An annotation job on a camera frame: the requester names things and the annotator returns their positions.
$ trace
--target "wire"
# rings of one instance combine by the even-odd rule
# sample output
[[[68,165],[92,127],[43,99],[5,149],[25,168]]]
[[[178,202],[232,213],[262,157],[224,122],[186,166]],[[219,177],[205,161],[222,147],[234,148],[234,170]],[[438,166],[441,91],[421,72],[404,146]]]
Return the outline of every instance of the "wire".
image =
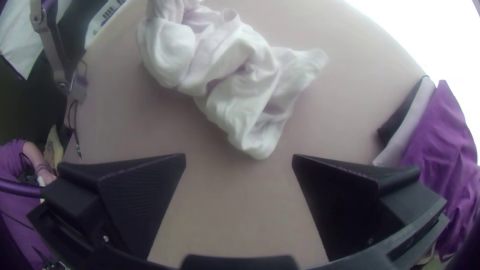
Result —
[[[32,230],[32,231],[35,231],[35,229],[34,229],[33,227],[28,226],[27,224],[21,222],[20,220],[14,218],[14,217],[11,216],[11,215],[5,213],[4,211],[0,210],[0,213],[4,214],[6,217],[10,218],[10,219],[13,220],[14,222],[17,222],[18,224],[20,224],[20,225],[22,225],[22,226],[24,226],[24,227],[26,227],[26,228],[28,228],[28,229],[30,229],[30,230]]]
[[[75,105],[75,116],[73,117],[73,125],[75,126],[75,128],[72,127],[71,123],[70,123],[70,113],[72,112],[72,108],[74,107]],[[72,103],[70,104],[70,108],[68,109],[68,128],[73,131],[73,136],[75,137],[75,142],[76,142],[76,152],[77,154],[80,156],[80,158],[82,158],[82,153],[80,152],[80,142],[79,142],[79,135],[77,133],[77,108],[79,106],[79,101],[78,100],[74,100],[72,101]]]
[[[28,161],[28,163],[30,164],[30,166],[33,167],[34,164],[32,163],[32,161],[30,160],[30,158],[26,154],[24,154],[23,152],[20,152],[20,153],[18,153],[18,155],[20,156],[20,159],[25,158]]]

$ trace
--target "metal arm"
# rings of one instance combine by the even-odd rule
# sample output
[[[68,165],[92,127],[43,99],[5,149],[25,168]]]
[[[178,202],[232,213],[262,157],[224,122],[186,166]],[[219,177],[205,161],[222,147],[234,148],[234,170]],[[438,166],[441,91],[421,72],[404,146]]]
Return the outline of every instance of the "metal arm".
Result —
[[[66,96],[83,103],[87,97],[87,80],[75,70],[67,69],[68,60],[57,27],[57,11],[58,0],[30,0],[30,22],[40,35],[56,86]]]

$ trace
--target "table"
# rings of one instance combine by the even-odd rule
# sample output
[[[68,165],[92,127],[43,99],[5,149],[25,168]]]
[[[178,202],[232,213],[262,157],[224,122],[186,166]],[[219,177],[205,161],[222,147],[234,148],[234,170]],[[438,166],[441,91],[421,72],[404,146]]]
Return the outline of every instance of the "table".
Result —
[[[323,49],[330,64],[298,98],[265,160],[236,150],[193,100],[162,89],[142,66],[132,1],[86,53],[88,97],[78,107],[84,164],[185,153],[187,166],[149,260],[179,267],[187,254],[292,255],[326,263],[322,241],[291,167],[299,153],[368,163],[376,129],[424,74],[383,29],[341,0],[206,0],[232,8],[273,46]],[[74,140],[65,161],[80,162]]]

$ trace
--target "purple fabric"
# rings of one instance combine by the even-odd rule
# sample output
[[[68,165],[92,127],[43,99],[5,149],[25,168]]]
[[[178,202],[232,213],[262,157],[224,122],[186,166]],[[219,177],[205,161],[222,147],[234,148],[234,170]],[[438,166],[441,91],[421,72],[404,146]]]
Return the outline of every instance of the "purple fabric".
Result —
[[[20,157],[24,144],[24,140],[14,140],[4,146],[0,146],[0,177],[13,182],[18,182],[17,177],[22,173],[23,169],[28,166],[28,164]],[[32,225],[27,219],[27,214],[34,207],[38,206],[39,203],[39,199],[21,197],[0,191],[0,210],[30,227],[32,227]],[[33,247],[37,248],[47,256],[50,256],[51,253],[42,242],[38,233],[19,224],[3,213],[0,215],[8,230],[0,231],[0,234],[10,234],[24,256],[22,257],[20,254],[13,259],[27,259],[33,269],[41,269],[43,266],[42,259],[37,255]]]
[[[436,248],[442,258],[465,241],[479,209],[477,148],[459,103],[441,80],[413,132],[402,166],[418,165],[420,181],[447,200],[449,217]]]

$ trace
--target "white cloth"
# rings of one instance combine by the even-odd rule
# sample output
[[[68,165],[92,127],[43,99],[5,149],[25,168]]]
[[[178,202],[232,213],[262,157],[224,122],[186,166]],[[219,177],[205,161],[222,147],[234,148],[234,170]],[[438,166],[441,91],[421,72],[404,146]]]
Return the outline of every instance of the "white cloth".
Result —
[[[58,1],[57,22],[71,2]],[[30,0],[8,0],[0,15],[0,53],[24,79],[28,79],[43,49],[42,40],[30,23]]]
[[[399,164],[409,143],[410,137],[420,122],[435,89],[435,83],[429,78],[421,80],[420,88],[413,99],[405,119],[391,137],[385,149],[373,160],[373,165],[395,167]]]
[[[199,2],[149,1],[137,34],[143,63],[163,87],[193,96],[237,149],[265,159],[328,57],[270,47],[235,11]]]

